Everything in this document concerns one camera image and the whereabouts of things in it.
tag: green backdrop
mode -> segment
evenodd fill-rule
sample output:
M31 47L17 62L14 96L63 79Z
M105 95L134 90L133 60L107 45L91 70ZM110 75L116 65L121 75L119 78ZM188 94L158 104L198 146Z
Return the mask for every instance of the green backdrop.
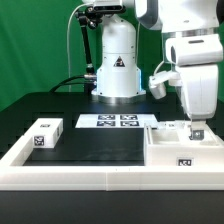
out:
M66 32L68 19L80 0L0 1L0 110L31 92L49 91L68 77ZM137 26L133 10L123 17ZM93 62L101 64L101 31L89 31ZM224 42L224 27L220 28ZM72 75L85 72L78 22L71 32ZM147 88L148 75L162 60L160 32L141 27L138 66ZM219 64L219 98L224 100L224 63ZM82 86L72 91L82 91Z

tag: white plastic border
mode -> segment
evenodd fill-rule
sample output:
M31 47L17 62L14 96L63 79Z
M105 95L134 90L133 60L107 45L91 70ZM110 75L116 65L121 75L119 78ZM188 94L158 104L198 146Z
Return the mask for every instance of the white plastic border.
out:
M224 167L22 166L32 152L21 137L0 161L0 190L224 190Z

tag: white box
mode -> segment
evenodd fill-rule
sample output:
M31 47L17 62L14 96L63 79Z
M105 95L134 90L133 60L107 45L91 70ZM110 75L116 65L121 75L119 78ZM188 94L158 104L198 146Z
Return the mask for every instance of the white box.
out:
M204 139L189 138L187 121L161 122L144 129L146 166L224 166L224 142L205 124Z
M54 148L63 132L63 119L39 118L25 133L33 139L33 148Z

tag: cable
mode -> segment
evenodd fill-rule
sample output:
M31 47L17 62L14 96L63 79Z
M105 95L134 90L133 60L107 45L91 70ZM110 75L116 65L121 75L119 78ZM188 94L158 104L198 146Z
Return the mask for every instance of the cable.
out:
M153 75L156 75L156 74L157 74L157 72L159 71L159 69L162 67L163 64L164 64L164 61L162 61L162 62L157 66L157 68L155 69Z
M70 85L85 85L85 84L94 84L94 82L70 82L70 83L64 83L64 84L58 84L57 86L54 87L54 89L52 88L50 90L51 93L55 92L58 88L60 88L61 86L70 86Z
M86 4L82 4L82 5L79 5L78 7L76 7L70 18L69 18L69 21L68 21L68 27L67 27L67 57L68 57L68 77L71 78L71 55L70 55L70 30L71 30L71 23L72 23L72 19L75 15L75 13L81 8L81 7L84 7L84 6L90 6L92 5L92 3L86 3Z
M75 80L75 79L82 79L84 78L84 75L80 75L80 76L73 76L73 77L70 77L68 79L65 79L64 81L60 82L58 85L54 86L50 92L53 93L55 92L59 87L61 87L62 85L66 84L67 82L70 82L72 80Z

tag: black tabletop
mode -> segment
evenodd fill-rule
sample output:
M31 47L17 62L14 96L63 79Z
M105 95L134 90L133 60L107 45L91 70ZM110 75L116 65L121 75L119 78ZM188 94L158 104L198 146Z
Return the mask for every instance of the black tabletop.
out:
M32 165L143 165L143 129L77 129L81 114L186 116L174 93L156 101L111 106L82 93L32 93L0 113L0 156L37 118L63 118L53 151L34 150ZM207 123L224 139L224 103ZM223 191L0 192L0 223L223 223Z

